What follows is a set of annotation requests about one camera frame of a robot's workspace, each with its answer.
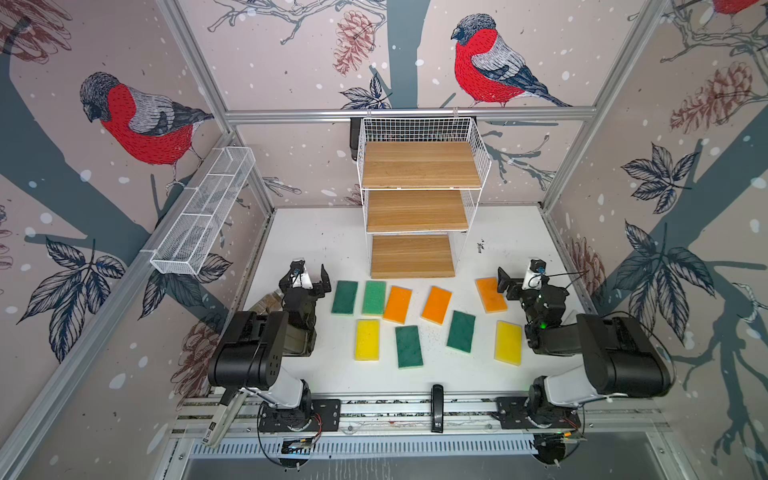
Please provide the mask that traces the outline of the orange sponge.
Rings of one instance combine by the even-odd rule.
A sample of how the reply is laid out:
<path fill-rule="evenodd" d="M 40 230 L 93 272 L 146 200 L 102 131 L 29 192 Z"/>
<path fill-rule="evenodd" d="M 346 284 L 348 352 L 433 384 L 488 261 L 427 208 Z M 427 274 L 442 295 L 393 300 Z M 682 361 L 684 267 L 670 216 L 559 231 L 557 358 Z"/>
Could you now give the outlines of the orange sponge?
<path fill-rule="evenodd" d="M 504 295 L 497 291 L 498 282 L 496 278 L 477 279 L 475 285 L 486 313 L 501 313 L 508 310 Z"/>
<path fill-rule="evenodd" d="M 382 318 L 398 325 L 404 325 L 406 322 L 411 297 L 411 289 L 393 286 L 390 289 Z"/>
<path fill-rule="evenodd" d="M 427 297 L 425 306 L 421 313 L 423 320 L 442 325 L 452 298 L 452 293 L 448 290 L 433 286 Z"/>

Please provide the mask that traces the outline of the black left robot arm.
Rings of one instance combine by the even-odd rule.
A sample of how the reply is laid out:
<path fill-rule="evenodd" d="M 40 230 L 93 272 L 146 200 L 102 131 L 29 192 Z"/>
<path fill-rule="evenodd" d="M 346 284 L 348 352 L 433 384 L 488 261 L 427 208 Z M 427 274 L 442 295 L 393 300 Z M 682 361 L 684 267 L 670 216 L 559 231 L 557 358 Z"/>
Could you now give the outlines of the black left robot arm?
<path fill-rule="evenodd" d="M 282 370 L 284 357 L 309 357 L 317 331 L 317 301 L 332 291 L 328 272 L 320 270 L 313 282 L 306 262 L 294 260 L 278 282 L 280 307 L 266 314 L 235 313 L 208 366 L 208 382 L 224 393 L 208 427 L 205 441 L 224 432 L 245 399 L 262 400 L 267 417 L 259 428 L 265 432 L 322 428 L 308 382 Z"/>

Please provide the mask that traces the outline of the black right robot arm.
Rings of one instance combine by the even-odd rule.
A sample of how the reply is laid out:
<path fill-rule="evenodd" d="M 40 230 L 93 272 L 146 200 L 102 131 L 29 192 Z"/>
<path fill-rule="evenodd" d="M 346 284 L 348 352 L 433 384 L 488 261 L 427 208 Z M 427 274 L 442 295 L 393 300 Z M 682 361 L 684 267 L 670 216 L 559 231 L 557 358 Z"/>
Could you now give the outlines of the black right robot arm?
<path fill-rule="evenodd" d="M 521 407 L 532 425 L 574 427 L 576 410 L 588 403 L 614 397 L 660 397 L 673 386 L 673 370 L 633 316 L 579 313 L 565 324 L 569 292 L 550 283 L 545 261 L 531 260 L 521 278 L 499 268 L 497 292 L 520 302 L 526 318 L 523 332 L 533 353 L 582 358 L 579 366 L 533 381 Z"/>

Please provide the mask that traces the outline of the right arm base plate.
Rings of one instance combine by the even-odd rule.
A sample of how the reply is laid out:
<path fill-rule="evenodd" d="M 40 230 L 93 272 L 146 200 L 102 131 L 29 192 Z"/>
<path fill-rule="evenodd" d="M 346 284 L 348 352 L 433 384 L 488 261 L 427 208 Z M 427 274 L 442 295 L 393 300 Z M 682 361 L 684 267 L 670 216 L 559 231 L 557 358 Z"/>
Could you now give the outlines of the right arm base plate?
<path fill-rule="evenodd" d="M 506 430 L 536 428 L 560 431 L 581 428 L 582 424 L 575 409 L 554 406 L 546 401 L 538 406 L 529 406 L 528 400 L 528 397 L 521 396 L 497 397 L 496 412 L 491 416 Z"/>

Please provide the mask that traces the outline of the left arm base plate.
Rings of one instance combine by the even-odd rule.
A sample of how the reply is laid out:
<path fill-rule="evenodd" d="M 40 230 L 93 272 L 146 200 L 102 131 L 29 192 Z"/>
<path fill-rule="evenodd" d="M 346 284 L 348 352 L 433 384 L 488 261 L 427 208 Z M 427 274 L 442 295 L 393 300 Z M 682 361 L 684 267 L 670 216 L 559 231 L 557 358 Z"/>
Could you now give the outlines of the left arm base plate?
<path fill-rule="evenodd" d="M 312 400 L 310 405 L 294 409 L 278 409 L 265 404 L 258 414 L 257 428 L 260 433 L 336 432 L 340 415 L 339 399 Z"/>

